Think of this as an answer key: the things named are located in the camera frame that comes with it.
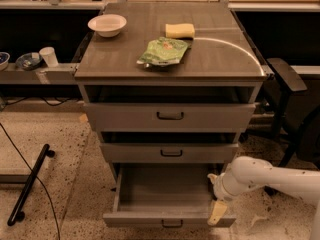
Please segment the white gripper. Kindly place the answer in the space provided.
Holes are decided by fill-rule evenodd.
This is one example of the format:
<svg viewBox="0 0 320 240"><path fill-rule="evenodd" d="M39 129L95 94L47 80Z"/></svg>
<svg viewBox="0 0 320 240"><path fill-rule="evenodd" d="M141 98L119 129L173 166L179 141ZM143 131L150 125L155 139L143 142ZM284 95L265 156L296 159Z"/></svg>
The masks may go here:
<svg viewBox="0 0 320 240"><path fill-rule="evenodd" d="M229 202L237 196L236 181L229 173L222 173L219 176L210 173L207 178L213 184L214 195L218 199L211 202L211 215L207 220L210 226L215 226L227 211L228 206L224 201Z"/></svg>

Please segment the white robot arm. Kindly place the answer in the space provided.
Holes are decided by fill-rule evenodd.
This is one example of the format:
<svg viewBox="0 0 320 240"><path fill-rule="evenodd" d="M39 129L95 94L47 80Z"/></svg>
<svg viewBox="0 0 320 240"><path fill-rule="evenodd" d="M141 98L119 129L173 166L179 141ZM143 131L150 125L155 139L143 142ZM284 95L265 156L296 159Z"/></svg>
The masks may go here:
<svg viewBox="0 0 320 240"><path fill-rule="evenodd" d="M224 173L208 174L216 200L212 201L207 223L218 224L227 203L237 196L265 186L316 207L309 240L320 240L320 172L274 167L266 160L248 156L235 158Z"/></svg>

